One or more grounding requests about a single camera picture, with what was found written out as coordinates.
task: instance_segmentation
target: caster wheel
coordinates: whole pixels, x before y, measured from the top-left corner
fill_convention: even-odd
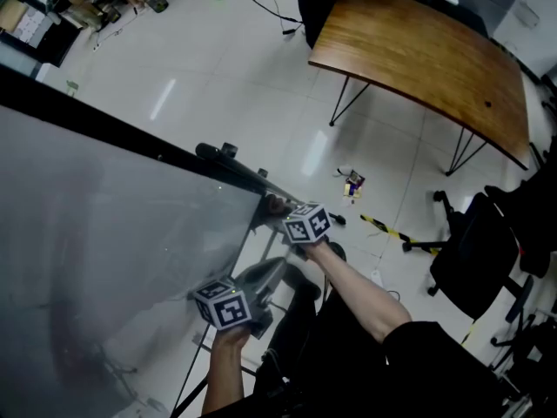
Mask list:
[[[442,191],[435,191],[433,193],[433,201],[437,201],[438,203],[440,201],[443,201],[443,192]]]

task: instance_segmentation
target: person's right arm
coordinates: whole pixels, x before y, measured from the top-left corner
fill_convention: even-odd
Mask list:
[[[343,261],[324,241],[305,246],[305,253],[321,267],[359,324],[377,342],[412,321],[402,304]]]

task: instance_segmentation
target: white cube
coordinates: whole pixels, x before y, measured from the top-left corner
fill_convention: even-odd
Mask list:
[[[217,330],[225,330],[252,319],[244,292],[222,280],[204,285],[193,297],[201,317]]]
[[[306,203],[292,212],[283,225],[292,243],[315,243],[331,227],[325,205]]]

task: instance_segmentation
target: black metal table leg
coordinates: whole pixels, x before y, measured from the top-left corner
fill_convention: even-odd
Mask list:
[[[478,153],[487,144],[487,142],[484,141],[484,144],[482,144],[480,147],[478,147],[468,158],[466,158],[464,161],[460,162],[460,160],[464,156],[464,152],[466,151],[466,149],[470,145],[470,141],[472,141],[472,138],[473,138],[473,133],[471,133],[470,138],[468,138],[468,140],[466,142],[466,145],[464,146],[464,149],[462,149],[462,152],[459,155],[460,141],[462,140],[463,133],[464,133],[464,127],[462,127],[462,130],[460,131],[459,142],[457,143],[456,149],[454,151],[453,161],[451,161],[451,167],[449,168],[449,170],[447,172],[445,172],[445,175],[447,175],[447,177],[450,177],[451,175],[453,175],[453,173],[458,171],[464,164],[466,164],[468,162],[468,160],[471,157],[473,157],[476,153]]]
[[[360,92],[354,97],[354,99],[351,100],[351,101],[348,103],[348,105],[347,105],[345,108],[343,108],[342,111],[337,115],[337,110],[339,109],[339,105],[340,105],[340,99],[342,99],[342,97],[343,97],[344,94],[345,94],[345,89],[346,89],[346,84],[348,84],[348,79],[350,79],[350,76],[346,76],[345,83],[344,83],[344,85],[342,85],[342,91],[340,92],[339,100],[337,101],[337,105],[334,107],[334,113],[332,114],[331,121],[329,122],[329,125],[330,125],[331,127],[334,126],[334,123],[337,121],[338,118],[340,118],[340,117],[342,116],[342,113],[344,113],[344,112],[346,111],[346,109],[347,109],[350,105],[352,105],[352,103],[353,103],[356,99],[359,98],[359,95],[362,94],[362,93],[366,90],[366,88],[369,86],[369,84],[367,84],[364,88],[362,88],[362,89],[360,90]]]

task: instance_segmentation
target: human arm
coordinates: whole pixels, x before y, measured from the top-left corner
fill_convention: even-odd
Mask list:
[[[212,344],[202,415],[244,398],[241,354],[249,337],[249,328],[242,326],[217,332]]]
[[[323,270],[359,324],[382,343],[395,328],[412,321],[391,294],[358,273],[324,242],[305,246],[307,256]]]

